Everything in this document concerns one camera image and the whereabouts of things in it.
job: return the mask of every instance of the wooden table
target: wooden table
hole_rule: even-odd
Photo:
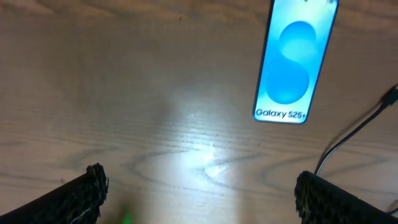
[[[0,213],[99,162],[98,223],[300,223],[293,188],[398,82],[398,4],[341,2],[308,121],[251,110],[269,2],[0,0]],[[322,177],[398,199],[398,106]]]

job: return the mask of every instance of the tabletop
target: tabletop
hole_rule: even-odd
[[[99,162],[98,223],[300,223],[293,189],[398,82],[398,4],[340,2],[308,121],[252,119],[269,1],[0,0],[0,214]],[[321,176],[398,199],[398,106]]]

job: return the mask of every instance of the blue screen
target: blue screen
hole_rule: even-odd
[[[255,120],[307,120],[337,6],[337,0],[274,1]]]

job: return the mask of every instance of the wood grain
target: wood grain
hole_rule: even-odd
[[[341,2],[308,121],[257,123],[268,1],[0,0],[0,213],[96,162],[99,223],[299,223],[292,189],[398,82],[398,5]],[[397,106],[322,176],[398,198]]]

